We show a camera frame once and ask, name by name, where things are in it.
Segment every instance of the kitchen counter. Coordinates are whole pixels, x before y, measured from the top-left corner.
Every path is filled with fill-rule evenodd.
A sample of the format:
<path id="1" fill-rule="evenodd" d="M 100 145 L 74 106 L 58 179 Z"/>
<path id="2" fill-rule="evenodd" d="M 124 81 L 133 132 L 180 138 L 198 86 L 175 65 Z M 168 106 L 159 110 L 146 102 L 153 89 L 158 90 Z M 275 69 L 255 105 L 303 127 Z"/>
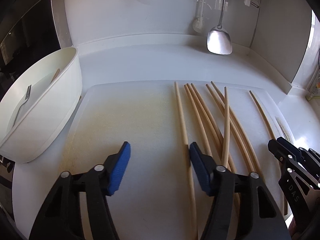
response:
<path id="1" fill-rule="evenodd" d="M 96 84 L 141 80 L 199 80 L 232 83 L 265 89 L 286 118 L 296 145 L 320 151 L 320 122 L 302 97 L 286 95 L 244 53 L 213 55 L 200 47 L 135 45 L 113 48 L 80 57 L 83 94 Z M 57 179 L 64 141 L 72 120 L 38 158 L 16 164 L 12 199 L 18 229 L 28 237 L 47 193 Z"/>

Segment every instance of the chopstick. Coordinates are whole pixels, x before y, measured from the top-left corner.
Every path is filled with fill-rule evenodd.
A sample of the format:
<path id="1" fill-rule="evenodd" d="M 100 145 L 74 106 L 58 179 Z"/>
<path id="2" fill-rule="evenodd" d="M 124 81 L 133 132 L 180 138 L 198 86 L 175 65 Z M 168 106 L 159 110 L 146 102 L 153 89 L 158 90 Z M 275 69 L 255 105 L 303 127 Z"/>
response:
<path id="1" fill-rule="evenodd" d="M 260 114 L 261 114 L 261 116 L 262 116 L 262 118 L 263 118 L 263 120 L 264 120 L 264 122 L 265 122 L 265 124 L 266 124 L 266 127 L 267 127 L 267 129 L 268 129 L 268 132 L 269 132 L 270 137 L 271 137 L 272 139 L 276 140 L 275 133 L 273 132 L 273 130 L 272 130 L 272 128 L 271 128 L 271 125 L 270 125 L 270 123 L 269 123 L 269 121 L 268 121 L 268 118 L 267 118 L 266 113 L 263 111 L 260 103 L 258 102 L 256 96 L 252 93 L 251 90 L 249 91 L 249 93 L 250 93 L 251 97 L 253 98 L 253 101 L 255 102 L 257 108 L 259 109 L 259 112 L 260 112 Z"/>
<path id="2" fill-rule="evenodd" d="M 195 98 L 195 100 L 197 101 L 199 108 L 202 111 L 202 114 L 204 116 L 204 119 L 206 120 L 207 125 L 209 126 L 209 129 L 212 133 L 212 136 L 215 137 L 215 135 L 218 137 L 218 141 L 216 141 L 215 139 L 213 140 L 214 142 L 216 141 L 217 145 L 215 144 L 215 147 L 218 151 L 219 157 L 221 159 L 222 157 L 222 145 L 223 145 L 223 137 L 222 134 L 220 132 L 220 129 L 215 121 L 215 119 L 213 118 L 209 108 L 207 107 L 205 101 L 203 100 L 201 94 L 199 93 L 199 91 L 197 90 L 196 86 L 194 84 L 191 83 L 192 88 L 190 87 L 189 84 L 187 84 L 189 90 L 191 91 L 193 97 Z M 232 160 L 232 157 L 230 155 L 230 157 L 228 158 L 228 169 L 235 173 L 236 172 L 236 166 Z M 235 206 L 236 206 L 236 212 L 238 213 L 239 208 L 240 208 L 240 196 L 238 193 L 235 193 Z"/>
<path id="3" fill-rule="evenodd" d="M 53 82 L 53 80 L 56 79 L 56 77 L 58 76 L 59 72 L 60 72 L 60 69 L 58 68 L 57 71 L 55 72 L 55 74 L 53 75 L 53 78 L 52 78 L 50 84 Z"/>
<path id="4" fill-rule="evenodd" d="M 188 86 L 184 85 L 184 88 L 185 88 L 185 90 L 187 92 L 187 95 L 188 95 L 189 100 L 191 102 L 192 108 L 193 108 L 193 110 L 194 110 L 194 112 L 196 114 L 196 120 L 197 120 L 197 124 L 199 126 L 199 129 L 200 129 L 200 135 L 201 135 L 202 143 L 203 143 L 203 146 L 204 146 L 204 152 L 205 152 L 206 155 L 209 155 L 209 156 L 212 157 L 212 152 L 211 152 L 211 149 L 210 149 L 208 137 L 207 137 L 207 134 L 205 133 L 203 123 L 201 121 L 199 112 L 198 112 L 197 107 L 196 107 L 196 103 L 193 100 L 193 97 L 192 97 L 192 95 L 190 93 L 190 90 L 189 90 Z"/>
<path id="5" fill-rule="evenodd" d="M 195 94 L 196 94 L 196 96 L 197 96 L 197 98 L 199 100 L 199 103 L 202 106 L 202 107 L 200 107 L 201 110 L 202 110 L 202 108 L 204 109 L 204 111 L 202 110 L 202 113 L 205 116 L 205 120 L 206 120 L 206 122 L 207 122 L 207 124 L 209 126 L 209 129 L 212 131 L 211 127 L 213 127 L 213 130 L 214 130 L 213 132 L 218 136 L 219 141 L 217 142 L 216 148 L 217 148 L 217 152 L 219 154 L 219 157 L 222 158 L 223 136 L 222 136 L 222 134 L 220 132 L 220 129 L 219 129 L 215 119 L 213 118 L 213 116 L 212 116 L 207 104 L 205 103 L 205 101 L 203 100 L 203 98 L 200 95 L 199 91 L 197 90 L 196 86 L 193 83 L 191 83 L 191 86 L 192 86 L 192 88 L 193 88 L 193 90 L 194 90 L 194 92 L 195 92 Z M 232 160 L 231 155 L 228 158 L 228 163 L 229 163 L 228 169 L 231 172 L 235 173 L 237 170 L 236 170 L 236 166 L 235 166 L 235 164 L 234 164 L 234 162 Z"/>
<path id="6" fill-rule="evenodd" d="M 198 225 L 197 225 L 197 214 L 196 214 L 196 197 L 195 190 L 193 185 L 193 176 L 192 176 L 192 168 L 190 164 L 189 157 L 189 142 L 188 142 L 188 134 L 186 121 L 184 119 L 181 96 L 179 91 L 178 83 L 174 83 L 175 91 L 176 91 L 176 99 L 178 104 L 178 113 L 180 120 L 180 129 L 182 133 L 182 143 L 183 143 L 183 156 L 186 162 L 187 167 L 187 177 L 188 177 L 188 189 L 189 189 L 189 202 L 190 202 L 190 212 L 191 212 L 191 239 L 198 240 Z"/>
<path id="7" fill-rule="evenodd" d="M 222 93 L 220 92 L 219 88 L 211 81 L 212 86 L 214 87 L 215 91 L 217 92 L 217 94 L 219 95 L 220 99 L 222 102 L 225 101 L 224 96 L 222 95 Z M 263 176 L 263 172 L 259 163 L 259 160 L 257 158 L 257 155 L 252 147 L 252 144 L 246 134 L 246 132 L 244 131 L 244 128 L 242 127 L 239 119 L 237 118 L 235 112 L 232 110 L 231 107 L 230 108 L 230 116 L 231 116 L 231 120 L 233 121 L 239 135 L 242 138 L 242 141 L 246 147 L 247 153 L 249 154 L 249 157 L 251 159 L 252 165 L 255 168 L 255 171 L 257 171 L 260 176 L 262 177 L 263 181 L 265 182 L 264 176 Z"/>
<path id="8" fill-rule="evenodd" d="M 222 165 L 227 166 L 229 158 L 230 145 L 230 114 L 229 114 L 229 100 L 227 87 L 224 87 L 224 134 L 223 134 L 223 148 L 222 148 Z"/>
<path id="9" fill-rule="evenodd" d="M 189 91 L 190 91 L 190 93 L 191 93 L 191 95 L 192 95 L 192 97 L 193 97 L 193 101 L 196 101 L 196 102 L 197 102 L 197 104 L 198 104 L 198 106 L 199 106 L 199 109 L 200 109 L 201 112 L 202 112 L 202 116 L 203 116 L 204 120 L 206 121 L 206 123 L 207 123 L 207 125 L 208 125 L 208 127 L 209 127 L 209 130 L 210 130 L 210 132 L 211 132 L 211 134 L 212 134 L 212 136 L 213 136 L 214 145 L 215 145 L 217 151 L 220 151 L 220 155 L 221 155 L 222 146 L 221 146 L 221 144 L 220 144 L 220 141 L 219 141 L 217 132 L 216 132 L 215 128 L 213 127 L 213 125 L 212 125 L 212 123 L 211 123 L 211 121 L 210 121 L 210 119 L 209 119 L 209 116 L 207 115 L 207 113 L 206 113 L 204 107 L 202 106 L 202 104 L 201 104 L 198 96 L 196 95 L 195 91 L 194 91 L 193 88 L 190 86 L 190 84 L 186 84 L 186 85 L 187 85 L 187 87 L 188 87 L 188 89 L 189 89 Z M 219 160 L 218 160 L 215 156 L 213 156 L 214 161 L 215 161 L 218 165 L 221 164 L 220 158 L 221 158 L 221 156 L 219 156 Z"/>
<path id="10" fill-rule="evenodd" d="M 266 113 L 263 111 L 259 101 L 257 100 L 256 96 L 252 93 L 252 91 L 249 91 L 253 101 L 255 102 L 257 108 L 259 109 L 259 112 L 264 120 L 264 123 L 266 124 L 266 127 L 268 129 L 269 135 L 271 137 L 271 139 L 276 140 L 276 135 L 274 134 L 272 128 L 271 128 L 271 124 L 268 121 L 267 115 Z M 279 162 L 279 168 L 280 168 L 280 172 L 281 172 L 281 167 L 282 167 L 282 163 Z M 287 199 L 285 198 L 284 194 L 283 194 L 283 199 L 284 199 L 284 210 L 283 210 L 283 215 L 287 215 L 288 214 L 288 203 L 287 203 Z"/>
<path id="11" fill-rule="evenodd" d="M 218 108 L 220 109 L 221 113 L 224 115 L 224 103 L 221 100 L 221 98 L 218 98 L 218 96 L 215 94 L 215 92 L 212 90 L 212 88 L 206 84 L 207 89 L 209 90 L 210 94 L 212 95 L 214 101 L 216 102 L 216 104 L 218 105 Z M 242 157 L 244 159 L 245 165 L 248 169 L 249 172 L 253 172 L 255 171 L 255 168 L 252 165 L 252 161 L 249 157 L 249 154 L 247 152 L 247 149 L 244 146 L 244 143 L 239 135 L 239 132 L 236 129 L 236 126 L 233 122 L 233 120 L 230 120 L 230 126 L 231 126 L 231 132 L 233 133 L 233 136 L 235 137 L 236 143 L 240 149 L 240 152 L 242 154 Z"/>

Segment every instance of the white cutting board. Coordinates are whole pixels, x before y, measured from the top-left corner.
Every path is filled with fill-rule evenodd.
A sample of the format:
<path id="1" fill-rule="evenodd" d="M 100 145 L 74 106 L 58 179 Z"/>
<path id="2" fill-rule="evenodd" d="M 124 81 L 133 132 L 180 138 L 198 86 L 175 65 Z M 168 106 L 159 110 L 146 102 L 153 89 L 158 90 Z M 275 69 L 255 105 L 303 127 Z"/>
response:
<path id="1" fill-rule="evenodd" d="M 183 88 L 185 83 L 179 81 L 189 144 L 196 141 L 203 150 L 194 113 Z M 206 82 L 193 83 L 223 134 L 223 115 L 205 87 Z M 217 83 L 217 86 L 221 91 L 224 86 L 228 87 L 230 106 L 254 147 L 269 190 L 283 209 L 282 192 L 278 185 L 279 165 L 268 151 L 269 133 L 249 89 L 254 90 L 265 106 L 276 136 L 283 134 L 275 117 L 293 139 L 284 117 L 262 89 L 222 83 Z M 209 140 L 212 153 L 217 154 L 210 137 Z M 119 190 L 107 198 L 120 239 L 189 239 L 186 167 L 173 81 L 122 82 L 91 87 L 71 125 L 60 172 L 87 172 L 103 163 L 107 156 L 117 153 L 124 141 L 131 144 L 131 158 Z M 247 175 L 232 135 L 230 153 L 238 173 Z M 212 198 L 201 191 L 195 174 L 194 183 L 200 237 Z"/>

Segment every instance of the hanging utensil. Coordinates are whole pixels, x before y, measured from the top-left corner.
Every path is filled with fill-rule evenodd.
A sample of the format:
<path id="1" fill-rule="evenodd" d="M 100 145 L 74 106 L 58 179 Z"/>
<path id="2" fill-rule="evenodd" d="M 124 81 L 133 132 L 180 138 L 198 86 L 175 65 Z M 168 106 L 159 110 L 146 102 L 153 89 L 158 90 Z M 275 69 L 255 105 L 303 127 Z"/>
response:
<path id="1" fill-rule="evenodd" d="M 208 50 L 221 55 L 228 55 L 232 52 L 230 35 L 221 25 L 225 3 L 226 0 L 223 0 L 218 26 L 213 27 L 209 31 L 207 40 Z"/>

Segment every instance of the metal fork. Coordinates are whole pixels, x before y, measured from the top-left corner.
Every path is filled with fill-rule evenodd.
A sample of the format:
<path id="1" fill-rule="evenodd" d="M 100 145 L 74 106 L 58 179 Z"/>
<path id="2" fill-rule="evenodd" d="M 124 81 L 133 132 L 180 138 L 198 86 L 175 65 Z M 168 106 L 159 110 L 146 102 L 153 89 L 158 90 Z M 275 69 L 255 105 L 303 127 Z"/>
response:
<path id="1" fill-rule="evenodd" d="M 23 101 L 23 103 L 19 106 L 18 112 L 17 112 L 16 117 L 15 117 L 15 119 L 14 119 L 14 121 L 13 121 L 12 127 L 14 127 L 14 124 L 16 123 L 16 120 L 17 120 L 19 111 L 20 111 L 20 109 L 21 109 L 21 106 L 23 106 L 23 105 L 28 101 L 28 99 L 29 99 L 29 97 L 30 97 L 30 92 L 31 92 L 31 85 L 28 86 L 27 93 L 26 93 L 26 98 L 25 98 L 25 100 Z"/>

